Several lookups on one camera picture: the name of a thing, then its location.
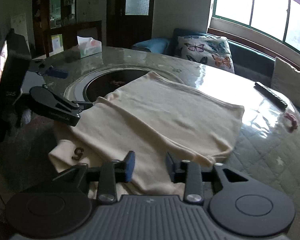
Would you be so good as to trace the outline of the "black remote control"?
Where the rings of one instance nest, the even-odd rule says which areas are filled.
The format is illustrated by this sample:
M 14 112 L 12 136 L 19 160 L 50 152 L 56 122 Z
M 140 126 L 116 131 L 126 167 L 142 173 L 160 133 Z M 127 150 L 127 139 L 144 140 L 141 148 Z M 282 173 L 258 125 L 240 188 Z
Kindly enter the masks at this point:
M 277 96 L 269 87 L 263 85 L 260 82 L 256 82 L 254 87 L 263 96 L 265 96 L 272 104 L 274 104 L 278 109 L 282 111 L 286 110 L 288 106 L 287 103 L 283 101 L 279 96 Z

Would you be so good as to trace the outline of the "round induction cooker inset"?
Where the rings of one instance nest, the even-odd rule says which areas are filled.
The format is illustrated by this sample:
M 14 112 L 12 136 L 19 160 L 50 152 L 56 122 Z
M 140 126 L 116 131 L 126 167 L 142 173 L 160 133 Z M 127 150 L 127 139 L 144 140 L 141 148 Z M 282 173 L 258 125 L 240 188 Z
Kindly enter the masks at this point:
M 184 83 L 181 78 L 165 70 L 142 66 L 118 65 L 96 70 L 80 77 L 67 87 L 64 97 L 71 101 L 94 102 L 99 96 L 104 97 L 149 72 L 156 72 L 173 82 Z

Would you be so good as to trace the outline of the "dark door frosted glass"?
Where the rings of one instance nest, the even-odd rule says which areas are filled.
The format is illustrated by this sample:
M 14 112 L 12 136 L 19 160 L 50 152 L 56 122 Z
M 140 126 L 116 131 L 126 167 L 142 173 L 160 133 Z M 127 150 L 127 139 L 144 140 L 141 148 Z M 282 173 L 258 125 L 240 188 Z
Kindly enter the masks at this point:
M 107 0 L 106 42 L 132 48 L 152 36 L 154 0 Z

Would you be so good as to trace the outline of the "dark wooden cabinet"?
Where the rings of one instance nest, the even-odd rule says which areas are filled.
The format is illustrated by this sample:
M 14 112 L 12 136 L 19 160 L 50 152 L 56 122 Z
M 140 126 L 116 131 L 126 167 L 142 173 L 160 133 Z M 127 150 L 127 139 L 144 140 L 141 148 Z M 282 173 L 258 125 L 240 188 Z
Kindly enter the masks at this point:
M 102 21 L 78 21 L 77 0 L 32 0 L 32 57 L 47 56 L 78 44 L 77 36 L 102 41 Z

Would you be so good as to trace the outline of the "green framed window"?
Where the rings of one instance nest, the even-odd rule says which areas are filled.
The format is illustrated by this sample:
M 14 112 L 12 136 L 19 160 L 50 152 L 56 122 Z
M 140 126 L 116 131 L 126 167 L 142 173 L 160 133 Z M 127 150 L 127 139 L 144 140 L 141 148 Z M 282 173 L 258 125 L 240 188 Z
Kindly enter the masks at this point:
M 258 31 L 300 54 L 300 0 L 215 0 L 213 16 Z

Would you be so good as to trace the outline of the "cream knit garment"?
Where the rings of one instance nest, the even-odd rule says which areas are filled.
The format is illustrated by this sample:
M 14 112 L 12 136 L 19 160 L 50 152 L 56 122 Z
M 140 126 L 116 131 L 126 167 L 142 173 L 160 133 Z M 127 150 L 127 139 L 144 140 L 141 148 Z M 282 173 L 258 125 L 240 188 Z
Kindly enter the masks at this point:
M 244 107 L 206 95 L 150 72 L 83 111 L 75 127 L 56 122 L 57 146 L 49 159 L 58 172 L 90 167 L 135 152 L 132 181 L 117 185 L 123 194 L 177 194 L 170 181 L 167 152 L 203 166 L 225 161 L 236 144 Z

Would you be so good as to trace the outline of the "butterfly print pillow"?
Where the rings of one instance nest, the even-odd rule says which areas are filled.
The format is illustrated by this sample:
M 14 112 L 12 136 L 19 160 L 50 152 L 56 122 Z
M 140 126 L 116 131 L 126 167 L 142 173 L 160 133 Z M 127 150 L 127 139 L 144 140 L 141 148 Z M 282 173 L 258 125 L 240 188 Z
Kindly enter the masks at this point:
M 175 56 L 235 73 L 228 39 L 223 36 L 179 36 Z

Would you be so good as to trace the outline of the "tissue box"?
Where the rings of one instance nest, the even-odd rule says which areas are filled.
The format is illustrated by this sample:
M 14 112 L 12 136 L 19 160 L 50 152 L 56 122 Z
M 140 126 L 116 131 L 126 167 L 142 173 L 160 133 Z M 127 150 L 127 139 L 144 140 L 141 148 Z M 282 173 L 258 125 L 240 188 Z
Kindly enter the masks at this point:
M 92 37 L 77 36 L 77 42 L 81 58 L 102 52 L 102 42 Z

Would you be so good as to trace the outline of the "pink hair scrunchie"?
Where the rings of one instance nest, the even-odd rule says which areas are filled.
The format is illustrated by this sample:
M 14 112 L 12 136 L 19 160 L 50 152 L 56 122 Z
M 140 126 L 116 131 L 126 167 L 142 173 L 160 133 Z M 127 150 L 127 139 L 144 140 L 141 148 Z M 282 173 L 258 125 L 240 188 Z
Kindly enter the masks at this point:
M 299 123 L 294 114 L 286 112 L 284 118 L 286 120 L 285 127 L 289 133 L 298 129 Z

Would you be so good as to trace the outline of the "beige square pillow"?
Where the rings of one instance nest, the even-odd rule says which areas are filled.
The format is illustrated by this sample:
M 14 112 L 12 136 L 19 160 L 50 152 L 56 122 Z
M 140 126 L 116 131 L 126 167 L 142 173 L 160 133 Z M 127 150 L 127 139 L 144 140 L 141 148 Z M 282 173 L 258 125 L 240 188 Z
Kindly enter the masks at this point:
M 300 71 L 279 57 L 275 58 L 271 88 L 285 95 L 300 108 Z

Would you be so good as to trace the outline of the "blue corner sofa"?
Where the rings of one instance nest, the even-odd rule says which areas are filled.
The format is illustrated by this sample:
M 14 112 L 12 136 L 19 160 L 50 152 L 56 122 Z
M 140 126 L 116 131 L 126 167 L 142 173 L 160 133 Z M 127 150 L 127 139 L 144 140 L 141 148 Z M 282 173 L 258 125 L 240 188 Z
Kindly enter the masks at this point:
M 175 56 L 207 66 L 225 70 L 248 79 L 248 87 L 239 83 L 245 98 L 257 102 L 263 95 L 253 88 L 252 82 L 270 86 L 274 72 L 275 60 L 253 48 L 241 45 L 226 37 L 199 33 L 184 29 L 175 29 L 172 38 L 153 38 L 136 43 L 132 49 Z

